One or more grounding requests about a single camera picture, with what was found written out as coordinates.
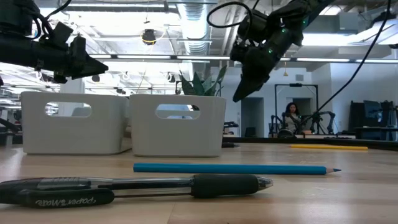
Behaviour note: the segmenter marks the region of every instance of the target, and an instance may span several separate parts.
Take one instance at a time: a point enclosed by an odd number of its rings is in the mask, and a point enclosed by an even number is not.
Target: plastic bin
[[[157,110],[196,105],[199,111]],[[211,96],[131,95],[132,150],[136,156],[217,157],[221,154],[226,100]]]
[[[123,141],[127,98],[27,91],[21,101],[24,152],[28,154],[107,155],[131,148],[130,139]],[[86,103],[91,110],[75,108],[72,116],[50,116],[45,113],[49,102]]]

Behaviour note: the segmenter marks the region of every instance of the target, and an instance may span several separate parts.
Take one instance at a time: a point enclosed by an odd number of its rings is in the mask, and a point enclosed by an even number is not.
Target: wooden table
[[[369,150],[289,149],[242,144],[212,159],[117,156],[27,156],[0,149],[0,181],[29,177],[158,177],[190,174],[133,173],[134,162],[310,164],[343,169],[325,176],[268,175],[274,186],[247,197],[117,199],[88,208],[37,210],[0,205],[1,224],[124,223],[398,223],[398,153]]]

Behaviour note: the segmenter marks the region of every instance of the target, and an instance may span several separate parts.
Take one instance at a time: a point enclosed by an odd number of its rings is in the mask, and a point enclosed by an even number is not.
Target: pen grip
[[[16,200],[30,208],[72,208],[104,205],[114,200],[110,189],[22,190]]]
[[[259,190],[259,182],[252,174],[197,174],[193,176],[191,195],[213,198],[222,195],[248,195]]]

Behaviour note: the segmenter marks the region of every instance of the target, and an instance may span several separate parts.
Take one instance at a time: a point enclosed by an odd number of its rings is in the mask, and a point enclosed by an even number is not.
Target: person
[[[295,120],[301,121],[301,119],[299,117],[300,116],[299,108],[293,102],[289,103],[286,106],[285,114],[290,114]],[[286,129],[288,129],[289,131],[291,131],[293,133],[297,129],[296,124],[294,123],[293,119],[286,115],[285,115],[285,125],[286,125]]]

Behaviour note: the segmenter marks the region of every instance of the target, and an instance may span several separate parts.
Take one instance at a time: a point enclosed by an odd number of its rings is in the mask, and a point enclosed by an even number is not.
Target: green plant leaf
[[[220,69],[216,82],[222,82],[226,73],[226,65]]]
[[[216,93],[214,94],[215,96],[218,96],[218,93],[221,91],[221,89],[224,88],[224,86],[222,86],[221,88],[219,88]]]
[[[211,75],[202,83],[203,89],[205,92],[211,88]]]
[[[184,91],[185,95],[195,95],[195,90],[193,89],[193,87],[191,86],[191,83],[189,83],[183,75],[180,75],[180,79],[181,79],[181,86],[182,86],[182,90]]]
[[[205,94],[205,89],[203,88],[200,78],[196,72],[193,74],[192,84],[196,96],[203,96]]]
[[[205,96],[214,96],[216,94],[217,84],[219,81],[222,82],[222,80],[224,79],[225,73],[226,73],[226,65],[220,69],[220,72],[218,73],[216,82],[213,84],[213,86],[211,86],[210,89],[208,89],[205,92]]]

